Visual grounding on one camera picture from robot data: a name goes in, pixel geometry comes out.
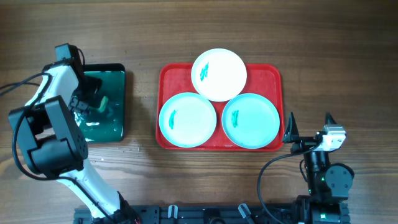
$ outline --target tray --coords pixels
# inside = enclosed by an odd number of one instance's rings
[[[284,134],[284,107],[282,101],[282,83],[280,73],[272,65],[247,63],[248,79],[242,93],[255,93],[264,96],[276,107],[279,118],[280,128],[278,135],[267,146],[260,149],[244,149],[235,145],[225,135],[221,125],[221,115],[227,104],[225,102],[212,102],[217,114],[217,126],[213,135],[198,147],[181,148],[169,143],[159,128],[159,113],[163,104],[176,94],[184,92],[197,93],[191,81],[192,63],[171,63],[166,65],[160,72],[159,77],[159,96],[157,100],[156,117],[156,141],[165,149],[185,150],[185,151],[251,151],[269,152],[280,149],[283,145],[282,137]]]

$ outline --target black cable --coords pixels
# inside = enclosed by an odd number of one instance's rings
[[[34,179],[34,180],[43,180],[43,181],[48,181],[48,180],[69,180],[69,181],[72,181],[73,184],[75,184],[75,185],[83,192],[83,194],[86,195],[86,197],[93,203],[93,205],[95,205],[95,206],[98,208],[99,211],[101,211],[101,212],[104,214],[104,216],[105,216],[106,218],[108,218],[108,219],[112,220],[114,223],[116,223],[116,222],[115,222],[115,221],[114,221],[114,220],[113,220],[101,207],[100,207],[100,205],[98,204],[98,202],[96,202],[96,201],[91,197],[91,195],[90,195],[90,194],[77,182],[76,179],[73,179],[73,178],[70,178],[70,177],[57,177],[57,178],[38,177],[38,176],[36,176],[36,175],[31,174],[31,173],[28,172],[27,170],[25,170],[24,167],[22,166],[22,164],[21,164],[19,158],[18,158],[18,155],[17,155],[17,137],[18,137],[18,131],[19,131],[19,128],[20,128],[20,126],[21,126],[21,123],[22,123],[23,119],[25,118],[26,113],[27,113],[28,111],[30,111],[30,110],[34,107],[34,105],[36,104],[36,102],[38,102],[38,101],[43,97],[43,93],[47,90],[47,88],[49,87],[49,85],[50,85],[50,83],[51,83],[52,76],[51,76],[51,74],[45,73],[45,72],[44,72],[44,73],[39,73],[39,74],[33,75],[33,76],[31,76],[31,77],[25,79],[24,81],[18,83],[18,86],[21,86],[21,85],[23,85],[24,83],[26,83],[26,82],[28,82],[28,81],[30,81],[30,80],[36,78],[36,77],[43,76],[43,75],[48,76],[49,79],[48,79],[47,82],[45,83],[43,90],[42,90],[40,93],[38,93],[37,98],[36,98],[29,106],[25,107],[25,109],[23,110],[23,112],[22,112],[21,116],[19,117],[18,122],[17,122],[17,124],[16,124],[14,134],[12,135],[12,156],[13,156],[13,158],[14,158],[14,161],[15,161],[15,163],[16,163],[18,169],[19,169],[23,174],[25,174],[26,176],[28,176],[28,177],[30,177],[30,178],[32,178],[32,179]]]
[[[86,65],[86,60],[85,60],[85,55],[83,54],[83,51],[81,49],[77,49],[81,53],[81,57],[83,57],[83,68]]]
[[[4,89],[4,88],[7,88],[7,87],[9,87],[9,86],[16,85],[16,84],[19,84],[19,83],[8,83],[8,84],[6,84],[6,85],[4,85],[4,86],[1,86],[1,87],[0,87],[0,90],[2,90],[2,89]],[[31,83],[31,82],[24,83],[24,85],[35,85],[35,86],[40,86],[40,84]]]
[[[303,175],[304,180],[308,183],[307,177],[305,176],[303,167],[302,167],[303,162],[304,162],[304,160],[300,161],[300,172],[301,172],[301,175]]]
[[[279,159],[284,159],[284,158],[288,158],[288,157],[292,157],[292,156],[304,155],[304,154],[306,154],[306,153],[309,153],[309,152],[314,151],[317,147],[318,147],[318,146],[314,146],[313,148],[311,148],[310,150],[305,151],[305,152],[298,152],[298,153],[295,153],[295,154],[286,154],[286,155],[283,155],[283,156],[279,156],[279,157],[273,158],[273,159],[271,159],[269,162],[267,162],[267,164],[265,164],[264,167],[262,167],[262,169],[261,169],[261,171],[260,171],[259,178],[258,178],[258,180],[257,180],[257,194],[258,194],[260,203],[261,203],[263,209],[267,212],[267,214],[268,214],[271,218],[273,218],[275,221],[277,221],[278,223],[280,223],[280,224],[285,224],[285,223],[283,223],[282,221],[280,221],[279,219],[277,219],[275,216],[273,216],[273,215],[271,214],[271,212],[270,212],[270,211],[267,209],[267,207],[266,207],[266,203],[265,203],[265,202],[263,201],[263,199],[262,199],[262,196],[261,196],[261,177],[262,177],[262,174],[264,173],[265,169],[266,169],[271,163],[273,163],[273,162],[275,162],[275,161],[278,161]]]

